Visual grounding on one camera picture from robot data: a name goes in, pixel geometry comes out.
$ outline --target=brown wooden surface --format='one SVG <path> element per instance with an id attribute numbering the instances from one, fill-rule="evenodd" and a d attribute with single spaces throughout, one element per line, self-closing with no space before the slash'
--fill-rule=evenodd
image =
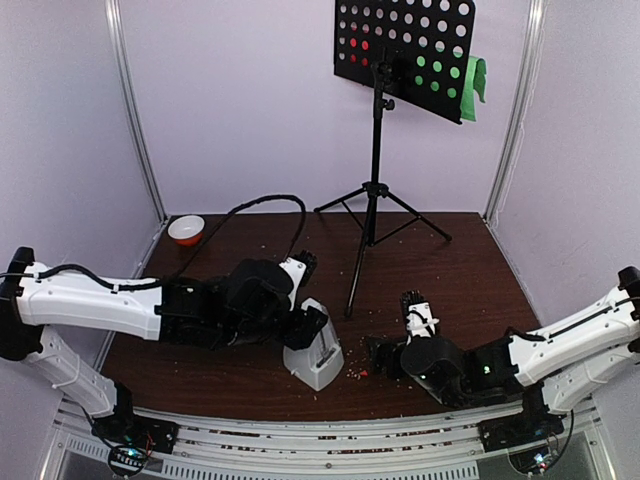
<path id="1" fill-rule="evenodd" d="M 419 289 L 431 303 L 441 331 L 468 349 L 501 336 L 512 325 L 537 322 L 507 262 L 477 214 L 431 214 L 454 236 L 445 243 L 424 225 L 409 227 L 366 254 L 351 320 L 343 317 L 355 253 L 357 225 L 346 214 L 309 215 L 297 250 L 318 256 L 319 265 L 300 300 L 312 296 L 329 309 L 345 366 L 338 378 L 314 392 L 292 378 L 277 345 L 209 352 L 145 342 L 119 334 L 103 372 L 125 383 L 139 406 L 176 413 L 251 420 L 336 421 L 390 418 L 444 411 L 410 379 L 358 376 L 368 369 L 366 335 L 402 336 L 399 297 Z M 381 214 L 379 231 L 404 221 Z M 215 217 L 207 218 L 207 226 Z M 233 219 L 203 250 L 187 275 L 225 274 L 246 257 L 281 258 L 295 229 L 295 215 L 243 215 Z M 190 250 L 165 235 L 147 276 L 172 273 Z"/>

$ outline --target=black cable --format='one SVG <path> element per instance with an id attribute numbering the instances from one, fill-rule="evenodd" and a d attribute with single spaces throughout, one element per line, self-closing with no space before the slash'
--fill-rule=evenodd
<path id="1" fill-rule="evenodd" d="M 640 300 L 640 297 L 629 297 L 629 298 L 625 298 L 624 300 L 620 300 L 618 303 L 615 304 L 614 307 L 603 308 L 602 310 L 600 310 L 600 311 L 598 311 L 598 312 L 596 312 L 596 313 L 594 313 L 592 315 L 589 315 L 588 317 L 583 318 L 582 320 L 580 320 L 580 321 L 578 321 L 576 323 L 573 323 L 573 324 L 563 328 L 562 330 L 558 330 L 557 332 L 552 333 L 549 338 L 556 338 L 556 337 L 558 337 L 560 335 L 563 335 L 563 334 L 573 330 L 574 328 L 579 327 L 580 325 L 584 325 L 585 323 L 590 322 L 591 320 L 593 320 L 594 318 L 599 317 L 600 315 L 603 315 L 605 313 L 610 312 L 611 310 L 613 310 L 615 308 L 618 308 L 620 305 L 624 305 L 625 303 L 629 303 L 629 302 L 634 302 L 636 300 Z"/>
<path id="2" fill-rule="evenodd" d="M 0 273 L 0 278 L 19 277 L 19 278 L 33 278 L 32 273 Z"/>
<path id="3" fill-rule="evenodd" d="M 46 272 L 42 272 L 38 275 L 38 280 L 46 280 L 47 278 L 51 278 L 54 275 L 57 275 L 61 272 L 65 272 L 69 270 L 74 272 L 79 272 L 85 275 L 86 277 L 89 277 L 91 280 L 93 280 L 98 285 L 104 288 L 108 288 L 109 290 L 120 291 L 120 292 L 137 292 L 140 290 L 150 290 L 150 289 L 158 288 L 164 285 L 164 280 L 155 280 L 153 282 L 136 284 L 136 285 L 127 285 L 127 284 L 116 285 L 114 283 L 109 283 L 106 280 L 103 280 L 98 275 L 96 275 L 91 270 L 89 270 L 87 267 L 83 267 L 82 265 L 77 265 L 75 263 L 58 265 L 57 267 L 53 267 L 47 270 Z"/>
<path id="4" fill-rule="evenodd" d="M 560 451 L 556 459 L 547 468 L 546 470 L 547 472 L 551 470 L 554 467 L 554 465 L 560 461 L 560 459 L 564 455 L 564 452 L 567 451 L 567 447 L 569 446 L 569 442 L 571 441 L 571 437 L 573 436 L 573 426 L 575 425 L 575 421 L 576 421 L 575 414 L 573 413 L 573 410 L 571 410 L 571 426 L 569 427 L 569 434 L 567 435 L 567 441 L 564 442 L 564 445 L 562 446 L 562 450 Z"/>
<path id="5" fill-rule="evenodd" d="M 410 311 L 409 311 L 409 315 L 411 315 L 412 313 L 413 313 L 414 315 L 418 315 L 418 317 L 420 317 L 420 320 L 422 320 L 422 323 L 425 325 L 425 327 L 427 327 L 427 330 L 429 330 L 429 333 L 431 333 L 431 336 L 432 336 L 432 337 L 435 337 L 435 336 L 436 336 L 436 332 L 435 332 L 435 330 L 431 327 L 431 325 L 429 325 L 429 322 L 427 321 L 427 319 L 426 319 L 426 318 L 424 318 L 424 316 L 423 316 L 420 312 L 416 312 L 415 310 L 410 310 Z"/>
<path id="6" fill-rule="evenodd" d="M 185 270 L 189 267 L 191 262 L 193 262 L 193 260 L 202 251 L 204 246 L 209 242 L 209 240 L 211 240 L 213 238 L 213 236 L 216 233 L 218 233 L 218 230 L 220 230 L 223 227 L 223 225 L 225 223 L 227 223 L 229 220 L 231 220 L 231 218 L 233 218 L 237 213 L 240 213 L 243 210 L 247 210 L 247 209 L 249 209 L 251 207 L 254 207 L 254 206 L 259 205 L 259 204 L 264 203 L 264 202 L 273 202 L 273 201 L 277 201 L 277 200 L 287 200 L 287 201 L 290 201 L 290 202 L 294 202 L 300 207 L 300 221 L 298 222 L 298 228 L 296 229 L 296 232 L 294 233 L 294 235 L 293 235 L 293 237 L 291 239 L 291 244 L 289 245 L 289 249 L 287 250 L 287 253 L 284 256 L 284 258 L 286 259 L 291 254 L 291 251 L 295 247 L 296 243 L 298 242 L 298 239 L 300 238 L 300 235 L 302 234 L 302 229 L 304 228 L 305 222 L 307 221 L 307 208 L 306 208 L 304 202 L 302 200 L 300 200 L 300 198 L 296 197 L 295 195 L 286 195 L 286 194 L 265 195 L 264 197 L 256 198 L 254 200 L 251 200 L 251 201 L 249 201 L 247 203 L 243 203 L 243 204 L 238 205 L 237 207 L 231 209 L 229 211 L 229 213 L 227 213 L 211 229 L 211 231 L 207 234 L 207 236 L 202 239 L 202 241 L 198 244 L 198 246 L 196 247 L 194 252 L 191 254 L 191 256 L 182 265 L 182 267 L 180 267 L 172 275 L 172 277 L 176 278 L 176 277 L 179 277 L 180 275 L 182 275 L 185 272 Z"/>
<path id="7" fill-rule="evenodd" d="M 528 342 L 546 342 L 546 338 L 542 335 L 534 335 L 531 333 L 523 333 L 520 330 L 516 330 L 514 327 L 507 327 L 507 330 L 504 332 L 505 337 L 509 335 L 516 335 L 523 340 Z"/>

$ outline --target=tripod stand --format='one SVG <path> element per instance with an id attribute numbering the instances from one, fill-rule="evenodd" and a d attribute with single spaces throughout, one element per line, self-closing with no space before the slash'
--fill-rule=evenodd
<path id="1" fill-rule="evenodd" d="M 360 273 L 362 271 L 362 262 L 364 261 L 364 253 L 367 247 L 373 247 L 380 242 L 388 239 L 396 233 L 404 230 L 409 225 L 417 221 L 421 221 L 428 225 L 430 228 L 439 233 L 445 240 L 450 242 L 452 240 L 451 235 L 439 228 L 433 222 L 421 215 L 416 209 L 411 207 L 408 203 L 401 200 L 394 195 L 389 186 L 380 183 L 380 144 L 382 140 L 382 117 L 385 110 L 391 111 L 395 108 L 395 102 L 393 100 L 386 100 L 384 98 L 384 90 L 393 84 L 393 68 L 390 63 L 386 61 L 386 49 L 383 50 L 383 60 L 376 62 L 372 65 L 374 76 L 374 101 L 373 101 L 373 154 L 371 162 L 371 180 L 362 184 L 362 187 L 354 190 L 347 195 L 337 198 L 326 205 L 322 205 L 314 209 L 314 212 L 320 213 L 338 204 L 342 204 L 349 214 L 354 218 L 362 229 L 362 237 L 360 238 L 360 246 L 358 248 L 358 256 L 356 257 L 356 266 L 353 271 L 353 279 L 351 281 L 351 290 L 349 293 L 349 300 L 345 309 L 345 316 L 350 317 L 353 313 L 353 302 L 356 296 L 356 290 L 358 289 L 358 282 L 360 280 Z M 366 193 L 369 199 L 367 203 L 367 213 L 365 216 L 364 225 L 360 223 L 353 211 L 347 205 L 347 200 L 357 197 Z M 389 198 L 397 205 L 402 207 L 405 211 L 413 215 L 413 219 L 401 225 L 400 227 L 392 230 L 381 238 L 376 239 L 376 216 L 378 214 L 378 198 Z"/>

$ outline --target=music stand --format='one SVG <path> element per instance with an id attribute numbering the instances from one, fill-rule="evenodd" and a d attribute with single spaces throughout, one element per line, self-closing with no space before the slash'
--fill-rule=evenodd
<path id="1" fill-rule="evenodd" d="M 475 18 L 472 0 L 337 0 L 334 73 L 374 88 L 371 179 L 360 188 L 314 209 L 320 213 L 342 204 L 362 229 L 351 291 L 345 310 L 353 313 L 362 262 L 373 247 L 417 221 L 450 242 L 451 235 L 380 183 L 380 143 L 384 110 L 393 110 L 393 95 L 447 120 L 461 124 L 460 103 Z M 367 194 L 360 223 L 346 203 Z M 378 198 L 389 198 L 413 216 L 376 239 Z"/>

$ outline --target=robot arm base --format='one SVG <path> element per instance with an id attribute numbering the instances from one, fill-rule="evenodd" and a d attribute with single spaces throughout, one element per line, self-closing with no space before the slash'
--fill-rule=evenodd
<path id="1" fill-rule="evenodd" d="M 517 415 L 480 422 L 478 429 L 485 452 L 546 440 L 552 434 L 564 432 L 562 417 L 548 413 L 540 386 L 525 391 L 522 407 Z"/>
<path id="2" fill-rule="evenodd" d="M 179 426 L 176 423 L 133 413 L 131 392 L 121 383 L 116 383 L 118 402 L 108 417 L 91 420 L 91 433 L 116 445 L 170 454 L 173 452 Z"/>

